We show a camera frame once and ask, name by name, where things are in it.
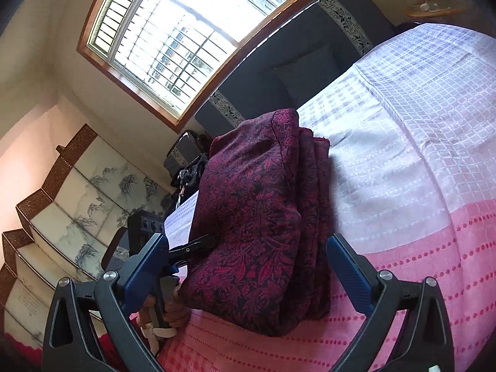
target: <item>maroon floral fabric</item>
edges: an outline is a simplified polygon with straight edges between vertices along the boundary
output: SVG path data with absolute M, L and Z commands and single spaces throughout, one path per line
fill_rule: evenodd
M 299 128 L 294 109 L 214 140 L 189 238 L 220 241 L 188 263 L 187 306 L 268 336 L 329 312 L 328 150 L 328 140 Z

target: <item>pillow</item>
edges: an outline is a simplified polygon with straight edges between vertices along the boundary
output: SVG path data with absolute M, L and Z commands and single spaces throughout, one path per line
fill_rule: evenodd
M 274 71 L 297 108 L 341 75 L 329 45 Z

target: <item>metal screw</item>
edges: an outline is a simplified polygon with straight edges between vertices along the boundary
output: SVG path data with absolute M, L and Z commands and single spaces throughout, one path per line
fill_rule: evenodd
M 63 277 L 59 280 L 59 285 L 61 287 L 65 287 L 66 285 L 69 285 L 69 283 L 70 283 L 70 279 L 67 277 Z
M 382 278 L 383 280 L 389 281 L 393 279 L 393 273 L 391 273 L 388 270 L 382 270 L 379 273 L 379 277 Z
M 114 278 L 117 277 L 117 273 L 115 271 L 107 271 L 104 275 L 103 275 L 103 279 L 105 281 L 112 281 Z
M 435 287 L 437 285 L 437 281 L 432 277 L 427 277 L 426 283 L 427 283 L 427 285 L 430 285 L 431 287 Z

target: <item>white checkered sheet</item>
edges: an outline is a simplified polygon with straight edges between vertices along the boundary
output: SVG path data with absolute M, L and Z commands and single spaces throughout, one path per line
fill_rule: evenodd
M 374 48 L 298 110 L 301 126 L 331 141 L 338 231 L 377 270 L 439 282 L 457 372 L 496 326 L 495 67 L 495 39 L 425 24 Z M 178 226 L 175 244 L 188 239 L 195 199 L 166 221 L 167 234 Z M 329 315 L 285 337 L 194 310 L 161 364 L 170 372 L 327 372 L 365 319 L 334 275 L 331 290 Z M 400 327 L 398 318 L 370 370 L 387 361 Z

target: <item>wooden window frame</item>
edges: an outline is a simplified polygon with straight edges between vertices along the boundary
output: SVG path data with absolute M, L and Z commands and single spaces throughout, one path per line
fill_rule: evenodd
M 77 51 L 102 74 L 109 78 L 114 84 L 124 90 L 135 101 L 150 111 L 165 125 L 176 133 L 179 133 L 186 123 L 191 119 L 200 107 L 210 98 L 224 80 L 241 64 L 241 62 L 265 39 L 277 31 L 296 14 L 313 4 L 317 0 L 287 0 L 280 7 L 271 12 L 253 31 L 244 37 L 238 44 L 236 50 L 227 60 L 213 73 L 208 82 L 200 89 L 186 110 L 176 118 L 167 109 L 163 108 L 157 101 L 153 100 L 145 91 L 140 89 L 125 75 L 113 68 L 110 64 L 88 47 L 88 40 L 93 29 L 100 8 L 105 0 L 93 0 L 86 21 L 81 31 Z

